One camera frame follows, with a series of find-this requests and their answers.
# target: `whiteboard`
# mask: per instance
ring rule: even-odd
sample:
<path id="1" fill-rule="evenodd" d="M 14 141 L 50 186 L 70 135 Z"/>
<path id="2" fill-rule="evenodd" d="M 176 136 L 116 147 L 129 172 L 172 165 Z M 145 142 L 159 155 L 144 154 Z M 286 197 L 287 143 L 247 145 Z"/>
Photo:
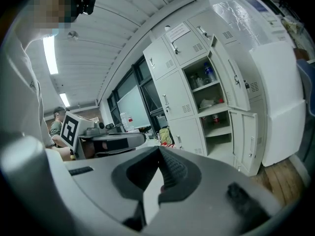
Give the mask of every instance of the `whiteboard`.
<path id="1" fill-rule="evenodd" d="M 151 126 L 138 86 L 130 90 L 117 104 L 120 113 L 126 112 L 128 115 L 131 115 L 134 128 Z"/>

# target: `ceiling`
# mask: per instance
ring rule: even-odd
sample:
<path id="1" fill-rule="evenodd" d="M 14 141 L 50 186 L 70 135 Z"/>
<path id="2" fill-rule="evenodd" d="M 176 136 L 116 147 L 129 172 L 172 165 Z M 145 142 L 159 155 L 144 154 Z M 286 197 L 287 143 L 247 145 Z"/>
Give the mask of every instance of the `ceiling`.
<path id="1" fill-rule="evenodd" d="M 55 37 L 58 74 L 50 75 L 41 40 L 27 49 L 41 85 L 45 114 L 63 105 L 66 93 L 71 107 L 95 105 L 114 61 L 141 26 L 175 0 L 96 0 L 92 15 L 82 14 L 70 29 Z M 74 30 L 77 41 L 67 34 Z"/>

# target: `label on locker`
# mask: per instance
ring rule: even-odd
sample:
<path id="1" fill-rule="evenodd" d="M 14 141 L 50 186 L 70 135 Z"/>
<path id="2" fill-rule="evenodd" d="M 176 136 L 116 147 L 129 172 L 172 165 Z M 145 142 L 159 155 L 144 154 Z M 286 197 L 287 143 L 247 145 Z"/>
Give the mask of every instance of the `label on locker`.
<path id="1" fill-rule="evenodd" d="M 184 23 L 181 23 L 172 30 L 168 31 L 166 33 L 166 36 L 168 37 L 169 41 L 174 42 L 176 39 L 180 38 L 188 32 L 190 32 L 189 28 Z"/>

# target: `locker vent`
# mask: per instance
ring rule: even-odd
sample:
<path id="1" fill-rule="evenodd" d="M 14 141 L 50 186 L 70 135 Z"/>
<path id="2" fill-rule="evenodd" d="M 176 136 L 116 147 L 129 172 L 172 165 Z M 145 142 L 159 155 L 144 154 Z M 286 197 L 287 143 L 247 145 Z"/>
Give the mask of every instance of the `locker vent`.
<path id="1" fill-rule="evenodd" d="M 228 102 L 232 101 L 232 97 L 231 97 L 231 93 L 230 92 L 226 92 L 226 98 L 227 98 Z"/>
<path id="2" fill-rule="evenodd" d="M 195 148 L 195 154 L 202 154 L 201 148 Z"/>
<path id="3" fill-rule="evenodd" d="M 259 137 L 257 140 L 257 145 L 262 144 L 262 137 Z"/>
<path id="4" fill-rule="evenodd" d="M 193 49 L 195 50 L 195 52 L 199 52 L 203 49 L 203 47 L 200 43 L 198 43 L 198 44 L 193 46 Z"/>
<path id="5" fill-rule="evenodd" d="M 167 68 L 170 68 L 173 65 L 174 65 L 174 63 L 173 63 L 173 60 L 171 60 L 171 59 L 168 62 L 166 62 L 166 67 Z"/>
<path id="6" fill-rule="evenodd" d="M 258 83 L 257 82 L 251 83 L 251 89 L 252 89 L 252 92 L 259 91 Z"/>
<path id="7" fill-rule="evenodd" d="M 191 111 L 190 105 L 184 105 L 184 106 L 182 106 L 182 108 L 183 108 L 184 113 L 187 113 L 187 112 Z"/>
<path id="8" fill-rule="evenodd" d="M 233 37 L 232 33 L 230 33 L 229 31 L 223 32 L 223 36 L 224 36 L 226 39 L 229 39 L 229 38 L 232 38 L 232 37 Z"/>

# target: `ceiling light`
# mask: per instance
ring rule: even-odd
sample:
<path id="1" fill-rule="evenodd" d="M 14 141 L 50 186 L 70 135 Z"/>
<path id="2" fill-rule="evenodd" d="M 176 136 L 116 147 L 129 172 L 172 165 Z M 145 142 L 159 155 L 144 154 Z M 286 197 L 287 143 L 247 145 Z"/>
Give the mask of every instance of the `ceiling light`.
<path id="1" fill-rule="evenodd" d="M 50 74 L 58 73 L 54 42 L 55 42 L 54 36 L 43 38 L 44 51 L 45 51 L 46 61 L 47 61 Z"/>
<path id="2" fill-rule="evenodd" d="M 68 99 L 67 99 L 67 96 L 66 96 L 65 93 L 61 93 L 60 94 L 60 98 L 61 98 L 61 100 L 63 100 L 63 103 L 64 103 L 65 107 L 70 107 L 70 104 L 68 102 Z"/>

